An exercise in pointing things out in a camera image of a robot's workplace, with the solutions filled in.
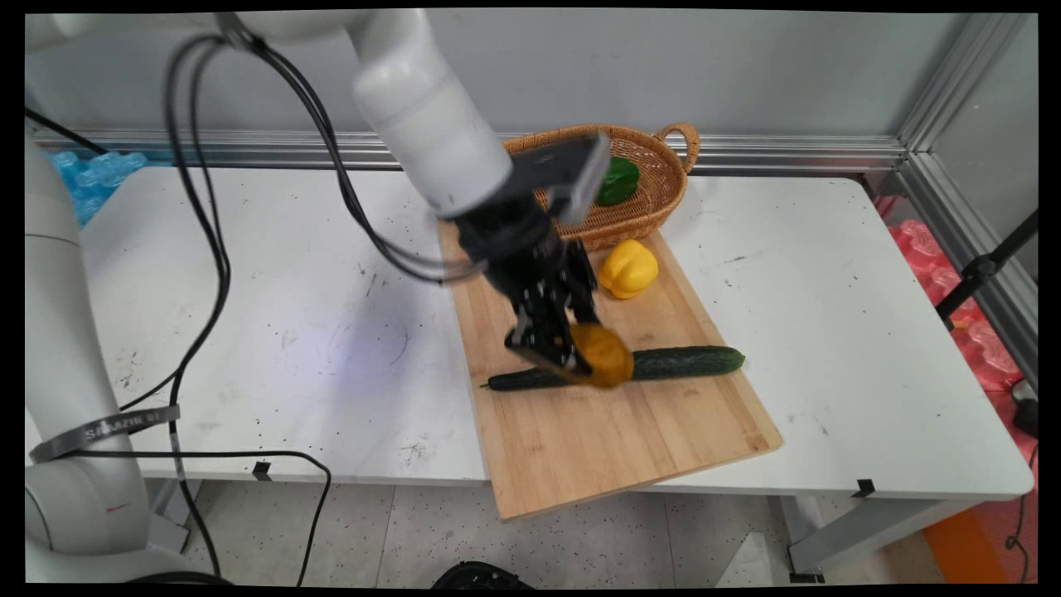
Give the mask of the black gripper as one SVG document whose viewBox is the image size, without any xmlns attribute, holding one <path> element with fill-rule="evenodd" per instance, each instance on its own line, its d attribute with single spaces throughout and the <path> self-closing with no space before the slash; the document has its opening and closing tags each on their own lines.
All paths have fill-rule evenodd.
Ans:
<svg viewBox="0 0 1061 597">
<path fill-rule="evenodd" d="M 454 224 L 460 248 L 485 262 L 488 283 L 514 309 L 504 347 L 557 376 L 582 377 L 568 310 L 577 323 L 601 324 L 593 298 L 598 280 L 584 243 L 561 238 L 536 199 L 493 201 Z"/>
</svg>

